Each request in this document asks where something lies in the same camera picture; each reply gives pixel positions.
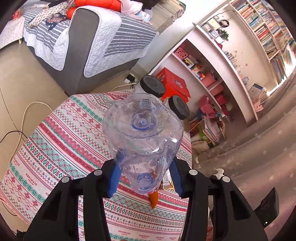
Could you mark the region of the clear crushed plastic bottle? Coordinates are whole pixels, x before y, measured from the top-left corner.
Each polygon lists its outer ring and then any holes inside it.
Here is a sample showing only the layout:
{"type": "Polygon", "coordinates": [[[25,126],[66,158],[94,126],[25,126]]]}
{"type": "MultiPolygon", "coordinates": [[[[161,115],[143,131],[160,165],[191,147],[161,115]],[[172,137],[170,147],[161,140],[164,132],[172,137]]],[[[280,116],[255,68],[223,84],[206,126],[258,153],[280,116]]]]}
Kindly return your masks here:
{"type": "Polygon", "coordinates": [[[132,94],[106,111],[102,130],[116,165],[138,194],[156,190],[176,156],[184,129],[151,94],[132,94]]]}

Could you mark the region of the lace curtain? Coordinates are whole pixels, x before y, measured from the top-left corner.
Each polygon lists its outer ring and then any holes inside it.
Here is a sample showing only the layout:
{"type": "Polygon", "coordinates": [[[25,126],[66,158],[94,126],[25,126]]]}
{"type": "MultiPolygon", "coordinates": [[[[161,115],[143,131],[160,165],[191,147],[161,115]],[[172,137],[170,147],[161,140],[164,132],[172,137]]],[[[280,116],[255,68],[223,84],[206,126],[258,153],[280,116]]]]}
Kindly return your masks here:
{"type": "Polygon", "coordinates": [[[256,123],[200,154],[194,167],[206,176],[222,168],[253,208],[275,188],[280,214],[265,229],[272,240],[295,207],[295,73],[270,96],[256,123]]]}

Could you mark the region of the patterned tablecloth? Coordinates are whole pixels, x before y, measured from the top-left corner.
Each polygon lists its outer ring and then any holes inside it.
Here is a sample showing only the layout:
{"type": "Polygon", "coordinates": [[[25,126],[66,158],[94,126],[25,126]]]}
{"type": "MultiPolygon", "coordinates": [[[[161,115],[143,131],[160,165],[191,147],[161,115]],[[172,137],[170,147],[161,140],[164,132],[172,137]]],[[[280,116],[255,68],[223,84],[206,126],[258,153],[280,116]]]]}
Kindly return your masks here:
{"type": "MultiPolygon", "coordinates": [[[[60,181],[78,179],[111,159],[102,120],[116,101],[131,90],[76,94],[49,114],[25,141],[1,181],[1,201],[26,223],[60,181]]],[[[117,192],[104,199],[112,240],[178,240],[188,201],[173,190],[160,190],[151,207],[147,195],[135,193],[124,176],[117,192]]]]}

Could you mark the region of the stack of papers in rack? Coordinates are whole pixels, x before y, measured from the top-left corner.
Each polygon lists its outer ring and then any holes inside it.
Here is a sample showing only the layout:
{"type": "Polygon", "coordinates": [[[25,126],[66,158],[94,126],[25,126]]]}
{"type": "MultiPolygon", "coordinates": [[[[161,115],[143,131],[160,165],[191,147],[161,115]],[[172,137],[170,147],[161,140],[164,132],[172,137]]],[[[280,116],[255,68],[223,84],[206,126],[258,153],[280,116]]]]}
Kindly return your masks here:
{"type": "Polygon", "coordinates": [[[201,154],[225,140],[225,123],[219,117],[201,115],[189,122],[192,148],[201,154]]]}

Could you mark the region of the pink basket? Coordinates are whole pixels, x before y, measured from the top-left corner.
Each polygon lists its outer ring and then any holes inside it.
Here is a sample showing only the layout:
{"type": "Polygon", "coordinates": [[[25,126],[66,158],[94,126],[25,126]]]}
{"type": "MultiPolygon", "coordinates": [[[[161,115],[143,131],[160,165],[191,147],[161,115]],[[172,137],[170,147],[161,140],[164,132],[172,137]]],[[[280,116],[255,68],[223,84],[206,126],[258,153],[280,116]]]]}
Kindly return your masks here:
{"type": "Polygon", "coordinates": [[[204,114],[208,116],[215,116],[215,108],[212,106],[210,99],[206,95],[199,99],[198,104],[204,114]]]}

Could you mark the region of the jar with nuts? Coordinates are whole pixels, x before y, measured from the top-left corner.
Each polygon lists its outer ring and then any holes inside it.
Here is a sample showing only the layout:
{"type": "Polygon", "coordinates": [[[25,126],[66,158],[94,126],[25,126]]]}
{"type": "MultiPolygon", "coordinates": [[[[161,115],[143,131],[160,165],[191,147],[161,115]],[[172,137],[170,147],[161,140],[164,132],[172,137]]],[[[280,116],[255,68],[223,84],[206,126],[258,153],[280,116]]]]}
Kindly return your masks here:
{"type": "Polygon", "coordinates": [[[170,110],[172,110],[182,121],[190,115],[190,110],[187,104],[178,95],[167,97],[163,101],[163,104],[170,108],[170,110]]]}

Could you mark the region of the red gift box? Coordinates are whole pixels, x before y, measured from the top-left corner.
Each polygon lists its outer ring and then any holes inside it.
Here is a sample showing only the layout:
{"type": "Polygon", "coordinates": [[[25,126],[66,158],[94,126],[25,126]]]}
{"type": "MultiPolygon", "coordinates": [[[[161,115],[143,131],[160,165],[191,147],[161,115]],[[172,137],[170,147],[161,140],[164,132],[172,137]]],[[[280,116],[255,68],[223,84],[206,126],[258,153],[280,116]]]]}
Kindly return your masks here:
{"type": "Polygon", "coordinates": [[[172,97],[174,95],[179,96],[185,103],[189,101],[191,96],[184,79],[175,75],[167,68],[163,68],[156,75],[156,78],[160,80],[166,88],[165,94],[161,97],[162,101],[164,101],[167,97],[172,97]]]}

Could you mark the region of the white pink bookshelf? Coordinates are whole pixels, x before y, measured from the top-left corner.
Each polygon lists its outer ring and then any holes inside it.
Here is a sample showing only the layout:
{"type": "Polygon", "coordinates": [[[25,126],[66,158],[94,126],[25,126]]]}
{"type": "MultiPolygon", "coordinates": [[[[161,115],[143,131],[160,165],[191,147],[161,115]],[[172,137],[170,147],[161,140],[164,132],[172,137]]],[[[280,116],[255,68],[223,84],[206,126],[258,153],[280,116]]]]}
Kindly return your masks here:
{"type": "Polygon", "coordinates": [[[267,1],[227,1],[183,37],[150,74],[182,78],[191,112],[211,109],[231,115],[226,100],[248,125],[260,107],[295,70],[295,39],[267,1]]]}

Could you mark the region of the jar with brown snacks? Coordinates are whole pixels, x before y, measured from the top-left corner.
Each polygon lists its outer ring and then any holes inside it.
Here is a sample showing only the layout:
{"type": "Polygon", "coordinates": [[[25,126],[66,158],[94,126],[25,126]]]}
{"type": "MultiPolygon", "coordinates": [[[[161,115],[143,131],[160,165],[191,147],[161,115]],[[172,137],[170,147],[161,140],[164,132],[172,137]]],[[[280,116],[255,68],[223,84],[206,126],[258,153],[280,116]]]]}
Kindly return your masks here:
{"type": "Polygon", "coordinates": [[[161,98],[166,92],[165,85],[151,75],[145,75],[134,88],[134,94],[147,93],[161,98]]]}

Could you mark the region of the grey sofa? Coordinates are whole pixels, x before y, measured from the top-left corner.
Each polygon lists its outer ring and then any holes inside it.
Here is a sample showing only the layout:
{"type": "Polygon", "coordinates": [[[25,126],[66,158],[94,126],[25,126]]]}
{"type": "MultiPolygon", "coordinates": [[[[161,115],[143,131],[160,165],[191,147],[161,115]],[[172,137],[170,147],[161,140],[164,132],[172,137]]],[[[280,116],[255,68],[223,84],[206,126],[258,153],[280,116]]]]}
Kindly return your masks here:
{"type": "Polygon", "coordinates": [[[90,10],[76,11],[69,27],[69,47],[62,71],[55,70],[40,57],[35,57],[67,96],[89,93],[111,78],[130,70],[138,61],[126,62],[91,78],[84,77],[84,66],[99,22],[99,16],[90,10]]]}

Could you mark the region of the stack of books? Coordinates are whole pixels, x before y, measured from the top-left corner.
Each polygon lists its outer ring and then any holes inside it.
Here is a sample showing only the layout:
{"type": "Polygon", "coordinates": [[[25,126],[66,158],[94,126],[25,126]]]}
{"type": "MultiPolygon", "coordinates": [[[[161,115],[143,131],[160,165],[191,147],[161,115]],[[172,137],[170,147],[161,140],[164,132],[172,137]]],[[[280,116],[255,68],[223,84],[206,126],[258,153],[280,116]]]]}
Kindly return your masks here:
{"type": "Polygon", "coordinates": [[[186,10],[186,5],[181,1],[159,1],[152,8],[152,17],[149,20],[154,29],[161,34],[170,27],[175,20],[180,18],[186,10]]]}

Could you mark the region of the orange cushion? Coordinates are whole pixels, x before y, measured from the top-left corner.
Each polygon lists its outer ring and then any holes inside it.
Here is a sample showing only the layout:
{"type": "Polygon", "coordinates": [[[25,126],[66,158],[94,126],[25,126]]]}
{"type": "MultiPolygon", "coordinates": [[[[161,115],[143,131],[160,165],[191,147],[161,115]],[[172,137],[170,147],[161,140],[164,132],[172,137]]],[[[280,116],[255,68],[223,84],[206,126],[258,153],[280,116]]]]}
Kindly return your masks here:
{"type": "Polygon", "coordinates": [[[75,0],[74,3],[75,6],[69,8],[66,14],[69,20],[72,19],[74,11],[81,6],[97,6],[118,12],[121,10],[121,2],[119,0],[75,0]]]}

